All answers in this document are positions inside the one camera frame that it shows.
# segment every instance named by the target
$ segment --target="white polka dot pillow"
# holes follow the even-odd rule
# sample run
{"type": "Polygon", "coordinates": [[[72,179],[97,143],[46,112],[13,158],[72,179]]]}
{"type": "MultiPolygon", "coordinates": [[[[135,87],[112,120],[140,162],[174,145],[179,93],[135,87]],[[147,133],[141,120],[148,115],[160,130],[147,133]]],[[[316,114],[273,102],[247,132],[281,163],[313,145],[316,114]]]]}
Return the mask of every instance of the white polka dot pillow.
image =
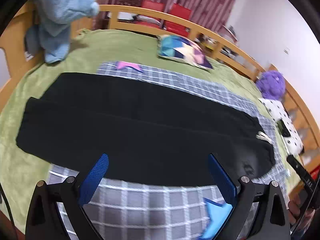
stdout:
{"type": "Polygon", "coordinates": [[[259,98],[259,100],[266,107],[275,122],[279,120],[283,121],[283,124],[290,133],[290,137],[284,137],[288,151],[290,154],[299,155],[303,149],[303,144],[282,103],[278,100],[265,98],[259,98]]]}

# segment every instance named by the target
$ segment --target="human hand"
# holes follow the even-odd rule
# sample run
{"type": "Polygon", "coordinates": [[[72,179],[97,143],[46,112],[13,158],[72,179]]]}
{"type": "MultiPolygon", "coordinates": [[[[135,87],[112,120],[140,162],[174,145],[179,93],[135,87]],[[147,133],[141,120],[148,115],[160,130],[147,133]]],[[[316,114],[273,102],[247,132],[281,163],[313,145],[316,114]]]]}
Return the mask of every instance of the human hand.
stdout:
{"type": "MultiPolygon", "coordinates": [[[[290,200],[288,203],[288,208],[289,208],[288,215],[289,215],[289,222],[291,225],[296,223],[297,218],[300,215],[300,208],[298,207],[300,203],[301,203],[301,200],[299,198],[299,195],[297,195],[293,200],[290,200]]],[[[314,209],[312,208],[307,209],[306,214],[297,229],[298,230],[304,229],[311,222],[314,214],[315,214],[314,209]]]]}

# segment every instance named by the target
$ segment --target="plaid blanket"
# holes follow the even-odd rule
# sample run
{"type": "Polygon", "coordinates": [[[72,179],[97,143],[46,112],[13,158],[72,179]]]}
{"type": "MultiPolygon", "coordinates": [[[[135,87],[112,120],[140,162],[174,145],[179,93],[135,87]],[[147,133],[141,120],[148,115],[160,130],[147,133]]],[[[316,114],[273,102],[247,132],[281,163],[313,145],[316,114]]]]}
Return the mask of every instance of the plaid blanket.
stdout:
{"type": "MultiPolygon", "coordinates": [[[[142,73],[131,69],[116,69],[114,62],[103,63],[97,74],[141,80],[182,90],[208,100],[244,111],[257,117],[265,133],[273,140],[276,165],[262,178],[253,182],[279,182],[286,196],[286,170],[276,144],[275,125],[259,114],[251,101],[228,91],[224,86],[180,73],[141,65],[142,73]]],[[[47,182],[59,183],[76,171],[53,165],[47,182]]],[[[90,220],[104,239],[121,240],[187,240],[198,239],[208,223],[203,198],[223,200],[217,186],[161,187],[103,178],[92,200],[84,206],[90,220]]],[[[77,239],[63,205],[59,203],[62,219],[71,239],[77,239]]],[[[251,207],[238,239],[246,236],[257,209],[251,207]]]]}

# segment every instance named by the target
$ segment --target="white drawstring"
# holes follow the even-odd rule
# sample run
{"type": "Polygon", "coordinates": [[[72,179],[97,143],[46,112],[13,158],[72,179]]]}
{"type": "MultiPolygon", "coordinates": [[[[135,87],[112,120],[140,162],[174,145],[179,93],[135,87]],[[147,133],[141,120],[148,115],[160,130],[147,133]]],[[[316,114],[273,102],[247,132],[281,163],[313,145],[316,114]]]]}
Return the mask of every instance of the white drawstring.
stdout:
{"type": "Polygon", "coordinates": [[[266,141],[270,144],[273,144],[273,140],[271,140],[269,136],[267,136],[265,133],[263,133],[261,131],[258,132],[258,134],[256,135],[256,138],[263,140],[263,141],[266,141]]]}

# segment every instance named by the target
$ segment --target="purple pillow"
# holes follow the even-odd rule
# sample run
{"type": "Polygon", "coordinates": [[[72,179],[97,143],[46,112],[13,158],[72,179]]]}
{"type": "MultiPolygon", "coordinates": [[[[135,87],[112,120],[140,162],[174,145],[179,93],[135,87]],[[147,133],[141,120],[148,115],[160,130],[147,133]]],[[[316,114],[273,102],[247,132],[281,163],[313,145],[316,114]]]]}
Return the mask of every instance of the purple pillow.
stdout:
{"type": "Polygon", "coordinates": [[[263,98],[279,100],[285,93],[285,81],[282,74],[276,70],[263,72],[256,81],[263,98]]]}

